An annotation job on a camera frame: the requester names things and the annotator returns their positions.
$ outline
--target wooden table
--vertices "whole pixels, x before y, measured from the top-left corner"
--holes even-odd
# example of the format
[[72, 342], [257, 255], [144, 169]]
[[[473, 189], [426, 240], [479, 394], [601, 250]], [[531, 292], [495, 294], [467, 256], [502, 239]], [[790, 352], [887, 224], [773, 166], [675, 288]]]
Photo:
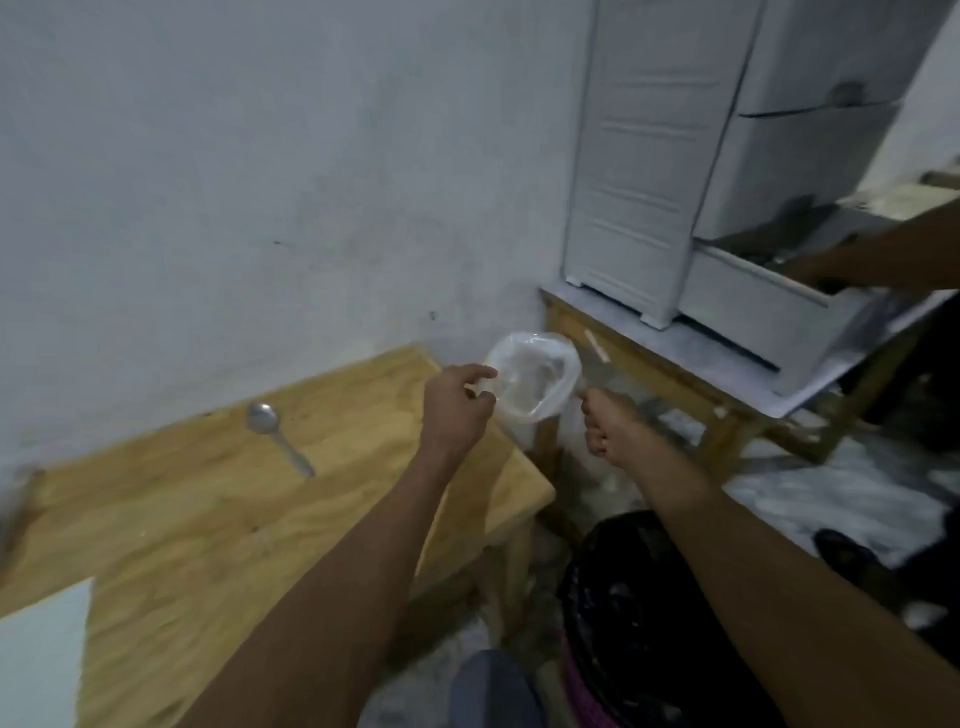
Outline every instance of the wooden table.
[[[407, 348], [258, 398], [281, 414], [313, 478], [246, 430], [244, 403], [40, 477], [0, 616], [96, 577], [79, 725], [176, 723], [279, 598], [394, 485], [417, 448], [423, 384], [437, 370]], [[444, 497], [412, 596], [492, 547], [492, 613], [511, 628], [532, 519], [553, 498], [491, 426]]]
[[[657, 331], [642, 324], [639, 315], [625, 306], [559, 281], [545, 286], [541, 293], [547, 307], [547, 330], [566, 336], [586, 352], [592, 352], [587, 338], [591, 331], [620, 372], [707, 427], [697, 455], [718, 485], [736, 472], [744, 448], [757, 437], [772, 440], [811, 462], [826, 462], [916, 346], [925, 317], [952, 295], [938, 292], [893, 322], [886, 343], [875, 352], [856, 388], [845, 397], [833, 396], [831, 406], [822, 412], [827, 424], [811, 429], [790, 416], [865, 354], [838, 354], [825, 362], [802, 391], [784, 397], [773, 391], [775, 370], [700, 328], [675, 322]], [[559, 418], [540, 423], [531, 452], [551, 478], [561, 455], [558, 428]]]

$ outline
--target person's left hand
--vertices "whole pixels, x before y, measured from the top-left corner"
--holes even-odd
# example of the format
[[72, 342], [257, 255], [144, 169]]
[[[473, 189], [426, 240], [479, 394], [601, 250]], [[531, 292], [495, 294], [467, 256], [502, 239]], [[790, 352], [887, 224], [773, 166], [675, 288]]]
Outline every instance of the person's left hand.
[[480, 364], [447, 367], [423, 391], [423, 430], [420, 448], [455, 458], [459, 464], [487, 431], [496, 397], [467, 389], [480, 379], [493, 379], [496, 369]]

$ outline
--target white wall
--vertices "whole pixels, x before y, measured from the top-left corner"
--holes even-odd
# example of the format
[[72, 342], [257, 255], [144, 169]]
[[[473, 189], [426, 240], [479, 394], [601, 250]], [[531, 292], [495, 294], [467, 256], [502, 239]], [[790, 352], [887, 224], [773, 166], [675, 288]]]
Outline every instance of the white wall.
[[590, 14], [588, 0], [5, 3], [0, 463], [410, 341], [464, 360], [537, 327]]
[[960, 4], [954, 6], [876, 152], [862, 188], [942, 167], [960, 155]]

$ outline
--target paper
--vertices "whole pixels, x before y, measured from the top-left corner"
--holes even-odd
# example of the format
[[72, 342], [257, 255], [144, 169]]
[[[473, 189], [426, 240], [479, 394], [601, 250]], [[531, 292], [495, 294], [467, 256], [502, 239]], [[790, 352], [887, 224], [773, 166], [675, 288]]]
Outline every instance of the paper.
[[0, 728], [73, 728], [93, 579], [0, 620]]

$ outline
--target spoon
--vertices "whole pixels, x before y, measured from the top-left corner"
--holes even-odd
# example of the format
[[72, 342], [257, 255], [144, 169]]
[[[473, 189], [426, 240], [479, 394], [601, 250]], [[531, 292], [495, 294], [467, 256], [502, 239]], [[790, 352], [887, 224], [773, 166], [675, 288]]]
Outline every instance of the spoon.
[[280, 416], [266, 402], [256, 401], [247, 407], [247, 427], [258, 435], [270, 435], [274, 442], [280, 446], [294, 467], [300, 471], [304, 477], [313, 477], [316, 475], [310, 461], [297, 452], [287, 438], [280, 432]]

